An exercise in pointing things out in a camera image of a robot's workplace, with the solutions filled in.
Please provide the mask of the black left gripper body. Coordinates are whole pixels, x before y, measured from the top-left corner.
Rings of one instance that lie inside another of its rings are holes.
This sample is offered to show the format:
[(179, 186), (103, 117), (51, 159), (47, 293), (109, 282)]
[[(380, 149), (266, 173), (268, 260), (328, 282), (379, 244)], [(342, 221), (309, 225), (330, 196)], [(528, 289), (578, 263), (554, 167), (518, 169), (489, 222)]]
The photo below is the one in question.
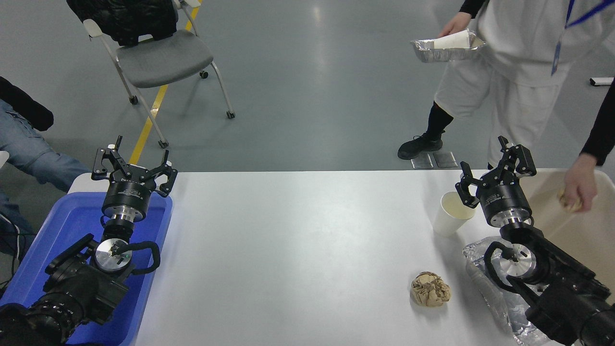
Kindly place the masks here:
[(129, 166), (128, 171), (129, 176), (121, 169), (111, 173), (110, 185), (102, 206), (103, 213), (112, 213), (114, 208), (122, 206), (130, 207), (139, 213), (147, 212), (156, 184), (152, 178), (141, 182), (140, 177), (147, 173), (145, 167)]

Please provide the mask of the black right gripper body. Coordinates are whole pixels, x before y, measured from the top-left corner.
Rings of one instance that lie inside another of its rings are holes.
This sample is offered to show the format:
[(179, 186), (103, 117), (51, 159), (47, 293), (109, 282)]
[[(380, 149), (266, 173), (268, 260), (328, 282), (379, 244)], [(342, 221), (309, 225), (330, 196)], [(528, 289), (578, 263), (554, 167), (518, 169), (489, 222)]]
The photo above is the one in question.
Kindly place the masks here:
[(511, 222), (525, 222), (532, 217), (532, 209), (519, 178), (496, 180), (482, 177), (479, 201), (486, 223), (502, 227)]

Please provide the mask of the standing person's left hand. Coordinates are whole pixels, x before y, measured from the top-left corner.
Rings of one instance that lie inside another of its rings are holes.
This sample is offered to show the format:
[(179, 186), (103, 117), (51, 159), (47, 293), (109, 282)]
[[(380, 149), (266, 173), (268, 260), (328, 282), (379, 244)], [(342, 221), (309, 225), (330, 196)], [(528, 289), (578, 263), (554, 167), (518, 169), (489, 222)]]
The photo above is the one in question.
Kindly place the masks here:
[(591, 210), (593, 200), (597, 196), (597, 184), (594, 170), (597, 158), (588, 153), (580, 153), (572, 166), (567, 170), (564, 183), (563, 200), (565, 210), (571, 212), (586, 212)]

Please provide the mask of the standing person's right hand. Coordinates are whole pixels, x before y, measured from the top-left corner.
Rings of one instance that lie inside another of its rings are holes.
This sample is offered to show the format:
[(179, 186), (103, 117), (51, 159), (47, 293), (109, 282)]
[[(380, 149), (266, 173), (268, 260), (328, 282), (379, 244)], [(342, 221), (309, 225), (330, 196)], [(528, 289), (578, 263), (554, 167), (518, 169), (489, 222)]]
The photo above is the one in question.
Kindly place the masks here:
[(470, 24), (470, 20), (472, 20), (472, 15), (467, 12), (458, 12), (444, 25), (437, 38), (446, 37), (466, 30), (468, 24)]

